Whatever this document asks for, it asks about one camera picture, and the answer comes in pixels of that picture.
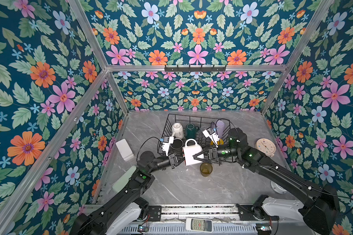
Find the black wire basket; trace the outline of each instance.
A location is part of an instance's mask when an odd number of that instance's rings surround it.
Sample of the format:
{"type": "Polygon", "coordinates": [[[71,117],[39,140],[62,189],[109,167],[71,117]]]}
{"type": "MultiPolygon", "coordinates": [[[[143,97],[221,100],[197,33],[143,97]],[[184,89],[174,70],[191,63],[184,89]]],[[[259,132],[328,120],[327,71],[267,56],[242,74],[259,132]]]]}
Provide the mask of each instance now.
{"type": "MultiPolygon", "coordinates": [[[[224,142],[223,144],[227,144],[228,132],[231,128],[234,128],[234,127],[231,127],[230,122],[228,120],[219,119],[219,118],[210,118],[210,117],[190,116],[190,115],[183,115],[183,114],[169,114],[167,116],[167,120],[165,123],[165,127],[163,129],[161,138],[171,136],[173,134],[172,126],[174,125],[174,123],[180,123],[183,127],[183,133],[184,133],[184,138],[182,139],[183,147],[184,147],[187,140],[186,126],[189,123],[192,123],[194,126],[199,127],[199,130],[196,133],[195,140],[202,148],[204,148],[204,146],[211,144],[211,139],[209,137],[206,138],[202,133],[202,131],[211,128],[211,126],[214,127],[218,120],[221,120],[225,123],[225,129],[223,131],[221,139],[224,142]]],[[[194,142],[193,141],[188,142],[188,145],[191,145],[191,144],[194,144],[194,142]]],[[[158,143],[157,149],[158,149],[158,154],[165,155],[165,153],[162,151],[162,142],[158,143]]],[[[172,154],[172,153],[175,153],[177,157],[183,157],[182,148],[173,149],[170,147],[169,154],[172,154]]]]}

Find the clock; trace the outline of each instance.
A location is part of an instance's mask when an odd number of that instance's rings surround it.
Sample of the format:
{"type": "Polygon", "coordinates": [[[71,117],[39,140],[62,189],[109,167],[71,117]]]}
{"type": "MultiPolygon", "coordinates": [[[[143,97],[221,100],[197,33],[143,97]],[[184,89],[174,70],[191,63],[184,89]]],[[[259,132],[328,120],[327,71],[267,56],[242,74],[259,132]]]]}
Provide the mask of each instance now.
{"type": "Polygon", "coordinates": [[[263,153],[265,153],[268,157],[273,157],[276,152],[276,146],[269,139],[261,138],[256,142],[256,148],[263,153]]]}

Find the gray marble countertop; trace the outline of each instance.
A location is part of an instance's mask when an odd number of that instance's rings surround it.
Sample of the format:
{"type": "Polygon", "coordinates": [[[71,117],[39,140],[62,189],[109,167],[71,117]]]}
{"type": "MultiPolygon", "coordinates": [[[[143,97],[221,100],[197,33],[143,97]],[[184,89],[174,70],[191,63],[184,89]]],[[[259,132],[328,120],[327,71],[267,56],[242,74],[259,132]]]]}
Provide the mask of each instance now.
{"type": "MultiPolygon", "coordinates": [[[[248,137],[248,143],[254,147],[260,138],[273,141],[272,133],[260,112],[224,111],[224,112],[130,112],[122,138],[131,147],[135,158],[125,162],[118,153],[110,172],[106,189],[101,191],[98,203],[107,202],[113,192],[107,193],[115,181],[132,165],[136,165],[136,155],[142,143],[149,137],[159,138],[163,132],[168,114],[193,115],[201,117],[227,118],[248,137]]],[[[150,150],[157,154],[157,141],[149,140],[141,149],[141,153],[150,150]]],[[[285,165],[285,159],[279,150],[272,157],[275,162],[285,165]]],[[[180,166],[152,173],[155,181],[142,198],[150,204],[192,204],[192,203],[253,203],[261,194],[279,199],[295,199],[290,193],[278,194],[270,186],[270,180],[264,176],[243,169],[239,164],[214,164],[213,172],[203,177],[199,170],[200,164],[180,166]]]]}

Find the white cup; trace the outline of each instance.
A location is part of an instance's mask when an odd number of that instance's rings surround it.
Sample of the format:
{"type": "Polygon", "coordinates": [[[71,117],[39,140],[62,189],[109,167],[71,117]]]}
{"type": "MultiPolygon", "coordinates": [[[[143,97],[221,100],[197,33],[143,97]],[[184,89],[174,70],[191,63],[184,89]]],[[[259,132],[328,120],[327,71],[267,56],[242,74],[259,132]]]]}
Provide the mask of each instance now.
{"type": "Polygon", "coordinates": [[[183,139],[183,126],[180,123],[174,123],[172,127],[172,132],[175,133],[174,137],[177,139],[183,139]]]}
{"type": "MultiPolygon", "coordinates": [[[[188,139],[186,140],[186,144],[185,146],[183,147],[183,153],[184,153],[184,159],[185,159],[185,163],[186,163],[186,166],[189,166],[189,165],[193,165],[193,164],[198,164],[198,163],[202,163],[202,161],[199,161],[199,160],[195,160],[193,158],[193,155],[199,153],[202,151],[202,148],[201,146],[196,142],[196,140],[194,139],[188,139]],[[194,145],[190,145],[190,146],[187,146],[187,143],[188,141],[194,141],[195,144],[194,145]]],[[[204,158],[204,154],[200,154],[198,156],[198,158],[204,158]]]]}

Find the dark green mug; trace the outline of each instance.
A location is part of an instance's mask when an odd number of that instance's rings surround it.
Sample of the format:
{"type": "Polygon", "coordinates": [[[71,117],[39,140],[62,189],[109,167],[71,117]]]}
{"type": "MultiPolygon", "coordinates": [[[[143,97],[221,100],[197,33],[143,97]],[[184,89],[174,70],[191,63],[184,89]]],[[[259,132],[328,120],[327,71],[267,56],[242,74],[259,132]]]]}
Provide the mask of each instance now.
{"type": "Polygon", "coordinates": [[[200,128],[192,123],[186,126],[186,139],[196,139],[196,133],[200,128]]]}

